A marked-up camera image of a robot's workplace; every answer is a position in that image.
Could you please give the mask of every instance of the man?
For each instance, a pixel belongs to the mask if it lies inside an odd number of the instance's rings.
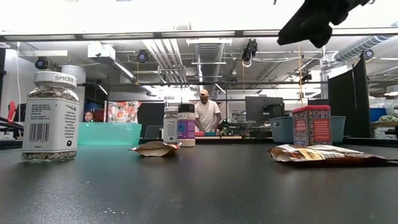
[[[199,131],[211,131],[221,121],[221,112],[216,102],[209,100],[207,90],[200,91],[200,103],[195,104],[195,124]]]

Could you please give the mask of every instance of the white cap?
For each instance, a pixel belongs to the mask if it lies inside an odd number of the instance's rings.
[[[178,106],[166,106],[164,112],[178,112]]]
[[[70,87],[76,87],[77,79],[73,75],[68,75],[60,72],[41,71],[36,72],[34,82],[39,83],[60,83]]]
[[[200,90],[200,96],[209,96],[209,92],[207,90]]]

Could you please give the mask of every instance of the black lid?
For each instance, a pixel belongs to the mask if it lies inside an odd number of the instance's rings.
[[[195,112],[195,105],[190,103],[182,103],[178,106],[179,113],[194,113]]]

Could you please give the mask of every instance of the dark countertop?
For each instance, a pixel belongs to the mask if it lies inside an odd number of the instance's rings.
[[[197,145],[166,159],[82,147],[46,164],[0,151],[0,223],[398,222],[398,167],[299,169],[273,162],[271,147]]]

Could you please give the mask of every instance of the person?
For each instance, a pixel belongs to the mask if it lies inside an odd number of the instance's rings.
[[[217,128],[221,112],[216,102],[209,100],[207,90],[200,91],[200,102],[195,104],[195,124],[199,131],[209,132]]]
[[[94,121],[94,114],[90,111],[85,113],[85,122],[93,122]]]

